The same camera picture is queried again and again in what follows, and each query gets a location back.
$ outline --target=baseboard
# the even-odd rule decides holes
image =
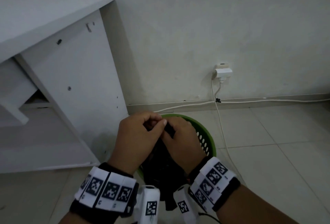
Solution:
[[[258,101],[265,99],[276,99],[276,100],[322,100],[330,98],[330,94],[304,94],[304,95],[286,95],[286,96],[269,96],[269,97],[250,97],[250,98],[236,98],[236,99],[225,99],[223,102],[244,102],[244,101]],[[180,105],[187,105],[182,108],[171,109],[162,111],[161,113],[174,113],[174,112],[186,112],[186,111],[202,111],[202,110],[215,110],[216,106],[214,103],[209,103],[200,106],[189,106],[189,104],[204,103],[208,101],[189,101],[189,102],[171,102],[171,103],[153,103],[153,104],[135,104],[127,105],[128,114],[134,114],[141,111],[158,111],[161,109],[171,108]],[[255,108],[255,107],[269,107],[269,106],[281,106],[281,105],[292,105],[296,104],[293,102],[255,102],[255,103],[237,103],[237,104],[221,104],[218,103],[219,109],[241,109],[241,108]]]

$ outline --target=gray floor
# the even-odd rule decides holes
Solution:
[[[180,114],[209,130],[218,158],[234,169],[217,112]],[[229,154],[252,191],[299,223],[330,223],[330,112],[322,104],[221,110],[220,114]],[[89,170],[0,175],[0,222],[58,223]],[[161,204],[159,223],[183,222],[177,209],[166,212]]]

